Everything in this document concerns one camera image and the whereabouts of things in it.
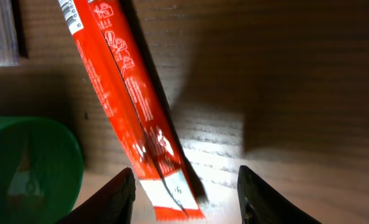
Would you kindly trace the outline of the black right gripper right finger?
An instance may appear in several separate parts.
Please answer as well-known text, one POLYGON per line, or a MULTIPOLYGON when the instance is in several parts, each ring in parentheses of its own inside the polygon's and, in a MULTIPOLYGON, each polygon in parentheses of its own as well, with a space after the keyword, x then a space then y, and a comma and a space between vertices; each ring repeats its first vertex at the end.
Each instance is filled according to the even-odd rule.
POLYGON ((319 224, 247 166, 240 166, 237 180, 241 222, 245 224, 319 224))

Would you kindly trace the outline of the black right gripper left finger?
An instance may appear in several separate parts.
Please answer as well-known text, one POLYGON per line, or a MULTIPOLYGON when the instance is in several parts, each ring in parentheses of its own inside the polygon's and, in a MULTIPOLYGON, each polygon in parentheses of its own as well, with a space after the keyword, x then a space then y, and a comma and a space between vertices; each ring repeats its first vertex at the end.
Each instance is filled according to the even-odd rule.
POLYGON ((132 169, 123 169, 57 224, 130 224, 136 198, 132 169))

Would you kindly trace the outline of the green lid jar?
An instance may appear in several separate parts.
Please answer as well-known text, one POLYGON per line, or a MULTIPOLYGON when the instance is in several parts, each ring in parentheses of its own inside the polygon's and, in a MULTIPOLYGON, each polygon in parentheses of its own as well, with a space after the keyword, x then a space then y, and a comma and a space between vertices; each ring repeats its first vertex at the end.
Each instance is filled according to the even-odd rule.
POLYGON ((0 116, 0 223, 57 223, 82 184, 80 144, 65 125, 0 116))

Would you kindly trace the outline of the red snack wrapper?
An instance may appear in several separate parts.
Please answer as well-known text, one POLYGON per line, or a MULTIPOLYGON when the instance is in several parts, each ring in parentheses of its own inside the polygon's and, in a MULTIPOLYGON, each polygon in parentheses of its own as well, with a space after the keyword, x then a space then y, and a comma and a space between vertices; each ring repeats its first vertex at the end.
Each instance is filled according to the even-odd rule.
POLYGON ((91 84, 158 221, 202 219, 185 159, 119 1, 58 0, 91 84))

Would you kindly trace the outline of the light green wipes packet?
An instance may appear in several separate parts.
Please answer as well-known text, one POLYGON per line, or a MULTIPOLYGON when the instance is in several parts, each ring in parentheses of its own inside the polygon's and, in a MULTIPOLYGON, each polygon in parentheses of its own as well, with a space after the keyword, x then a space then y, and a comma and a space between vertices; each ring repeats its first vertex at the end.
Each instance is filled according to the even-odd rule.
POLYGON ((10 0, 0 0, 0 67, 18 63, 19 48, 12 4, 10 0))

